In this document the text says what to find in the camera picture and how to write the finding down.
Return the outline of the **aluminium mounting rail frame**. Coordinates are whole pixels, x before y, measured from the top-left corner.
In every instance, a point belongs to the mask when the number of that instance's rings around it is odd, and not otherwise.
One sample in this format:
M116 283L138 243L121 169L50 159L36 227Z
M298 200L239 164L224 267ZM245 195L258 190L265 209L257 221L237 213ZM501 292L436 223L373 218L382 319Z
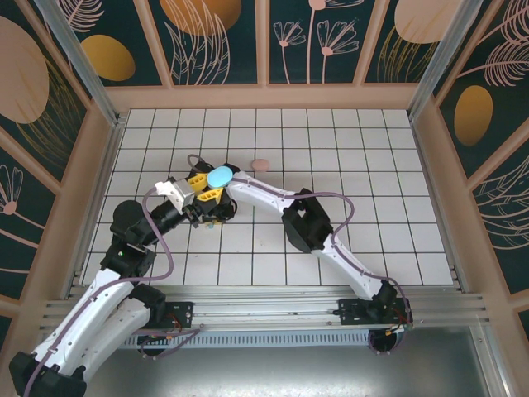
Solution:
M286 330L338 328L332 314L340 299L353 299L347 286L159 285L170 302L192 302L194 327L208 330ZM490 316L480 294L450 287L411 286L413 325L460 327L485 325Z

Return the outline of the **aluminium side rail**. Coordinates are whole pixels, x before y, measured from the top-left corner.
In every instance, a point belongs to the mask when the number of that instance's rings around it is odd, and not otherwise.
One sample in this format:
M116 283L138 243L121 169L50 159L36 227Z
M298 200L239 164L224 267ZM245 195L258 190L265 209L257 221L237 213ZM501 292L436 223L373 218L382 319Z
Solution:
M429 157L427 155L425 146L422 142L420 131L416 126L415 121L412 119L411 116L409 116L408 118L410 122L410 127L412 129L414 141L417 145L418 156L423 168L423 173L425 175L425 180L431 198L433 211L436 216L436 223L444 247L444 252L446 254L447 263L450 269L450 273L452 274L453 285L455 289L461 291L463 294L466 294L468 292L468 283L466 282L464 271L462 271L462 269L460 268L459 258L457 257L453 247L454 241L450 234L450 229L447 225L446 214L442 207L440 192L437 188L436 181L434 179L434 174L431 168Z
M107 139L102 150L102 157L98 163L97 171L93 178L92 190L89 196L83 221L79 229L78 240L75 243L74 250L69 263L68 273L60 292L61 299L67 299L74 282L79 275L83 274L83 267L86 257L89 253L90 243L98 214L102 206L102 201L112 173L113 161L117 157L119 140L122 138L123 121L121 114L117 114L117 120L108 130Z

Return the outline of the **blue earbud charging case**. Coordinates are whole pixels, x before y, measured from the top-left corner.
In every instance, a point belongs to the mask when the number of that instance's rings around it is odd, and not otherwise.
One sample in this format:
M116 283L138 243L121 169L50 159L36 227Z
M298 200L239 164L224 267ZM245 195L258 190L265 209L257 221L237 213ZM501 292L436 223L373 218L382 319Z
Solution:
M210 189L221 189L233 179L234 172L227 165L221 165L207 174L207 186Z

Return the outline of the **aluminium corner post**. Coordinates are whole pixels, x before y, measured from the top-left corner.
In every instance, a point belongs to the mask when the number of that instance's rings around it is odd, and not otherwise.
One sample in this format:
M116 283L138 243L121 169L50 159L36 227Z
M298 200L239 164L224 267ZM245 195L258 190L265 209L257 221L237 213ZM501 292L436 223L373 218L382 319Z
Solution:
M60 6L55 0L34 1L61 47L71 59L73 67L77 70L79 77L102 111L103 116L115 127L122 121L120 113L114 108L100 78L97 76L88 57L84 53L77 36L69 27Z
M411 125L414 124L427 105L434 88L478 16L482 4L483 0L462 0L456 9L455 15L437 46L408 107L408 121Z

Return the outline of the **grey metal sheet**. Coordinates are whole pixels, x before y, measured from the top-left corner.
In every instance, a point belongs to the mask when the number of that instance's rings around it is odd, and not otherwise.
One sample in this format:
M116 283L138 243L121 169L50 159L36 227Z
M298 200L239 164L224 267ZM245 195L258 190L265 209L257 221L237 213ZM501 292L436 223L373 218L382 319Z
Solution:
M468 328L368 347L184 348L161 361L119 350L84 397L523 397L493 344Z

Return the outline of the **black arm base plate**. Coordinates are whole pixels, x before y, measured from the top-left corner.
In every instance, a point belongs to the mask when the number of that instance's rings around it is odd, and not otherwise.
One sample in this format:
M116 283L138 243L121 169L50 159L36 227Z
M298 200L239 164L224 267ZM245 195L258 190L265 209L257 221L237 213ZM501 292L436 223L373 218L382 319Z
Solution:
M166 302L161 320L156 324L158 329L184 330L192 327L193 302Z
M403 298L396 298L392 304L386 305L363 299L340 299L332 313L340 318L341 325L389 327L413 322L412 311L406 311Z

